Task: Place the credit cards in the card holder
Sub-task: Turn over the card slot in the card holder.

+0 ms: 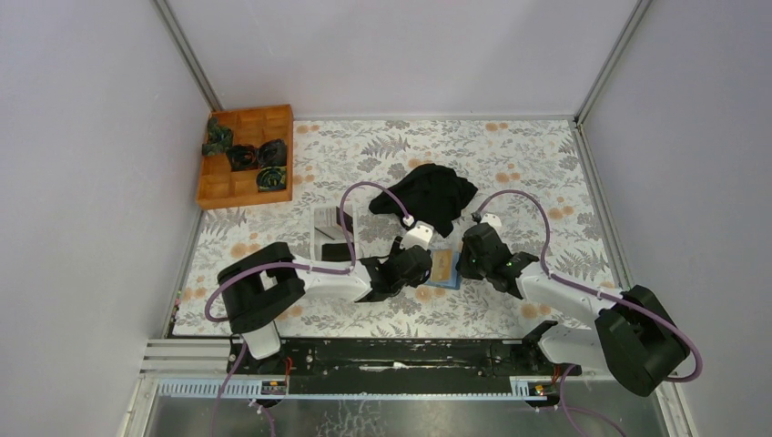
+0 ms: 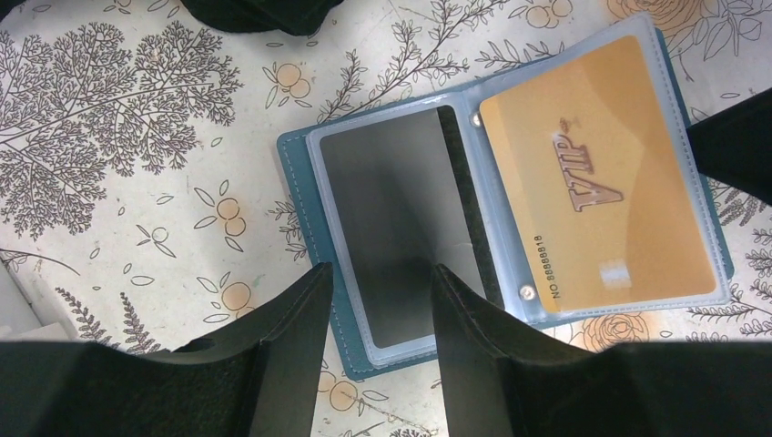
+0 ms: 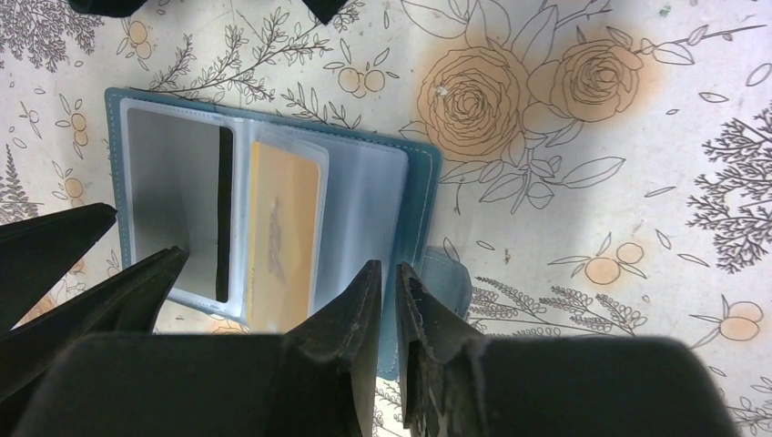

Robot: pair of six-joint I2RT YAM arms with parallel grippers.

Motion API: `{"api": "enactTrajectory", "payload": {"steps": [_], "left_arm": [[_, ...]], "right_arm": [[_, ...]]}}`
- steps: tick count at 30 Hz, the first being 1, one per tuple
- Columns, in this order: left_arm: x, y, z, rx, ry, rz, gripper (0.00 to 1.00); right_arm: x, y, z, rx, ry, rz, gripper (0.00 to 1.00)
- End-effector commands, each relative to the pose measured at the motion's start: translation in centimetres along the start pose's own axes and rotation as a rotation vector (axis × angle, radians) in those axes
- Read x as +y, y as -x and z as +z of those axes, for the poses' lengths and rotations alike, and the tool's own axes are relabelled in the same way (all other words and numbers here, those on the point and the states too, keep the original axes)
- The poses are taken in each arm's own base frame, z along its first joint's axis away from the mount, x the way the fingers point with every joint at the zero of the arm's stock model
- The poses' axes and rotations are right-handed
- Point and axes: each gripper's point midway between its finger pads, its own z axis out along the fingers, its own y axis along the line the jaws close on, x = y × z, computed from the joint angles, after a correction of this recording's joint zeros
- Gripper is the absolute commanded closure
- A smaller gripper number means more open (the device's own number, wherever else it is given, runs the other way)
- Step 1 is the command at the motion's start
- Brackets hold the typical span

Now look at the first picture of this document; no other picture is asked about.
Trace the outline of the blue leather card holder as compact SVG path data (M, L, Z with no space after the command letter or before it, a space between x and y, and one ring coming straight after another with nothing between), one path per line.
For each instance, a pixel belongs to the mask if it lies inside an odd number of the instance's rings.
M462 280L456 269L459 257L460 253L452 249L433 250L432 268L425 284L447 290L458 290Z

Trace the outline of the black card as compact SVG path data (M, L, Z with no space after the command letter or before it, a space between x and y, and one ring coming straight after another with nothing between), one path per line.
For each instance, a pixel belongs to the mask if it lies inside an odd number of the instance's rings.
M324 243L320 249L320 259L330 262L350 262L351 254L349 245L343 243Z

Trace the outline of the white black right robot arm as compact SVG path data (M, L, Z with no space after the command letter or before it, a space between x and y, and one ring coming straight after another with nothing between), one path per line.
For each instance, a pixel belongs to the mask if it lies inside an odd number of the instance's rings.
M585 282L548 275L538 257L511 252L487 223L463 234L457 270L465 279L485 279L495 290L583 323L581 329L556 324L532 331L534 343L522 351L530 373L544 375L556 364L576 364L608 372L631 393L645 397L690 354L650 289L592 290Z

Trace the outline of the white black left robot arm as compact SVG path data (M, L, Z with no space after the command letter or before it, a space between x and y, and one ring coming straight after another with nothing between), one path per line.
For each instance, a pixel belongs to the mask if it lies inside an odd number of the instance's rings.
M386 257L346 262L295 257L284 242L276 242L228 266L218 274L215 299L221 297L226 316L220 321L243 338L248 363L270 374L282 362L281 339L275 319L303 297L381 302L430 277L428 249L396 248Z

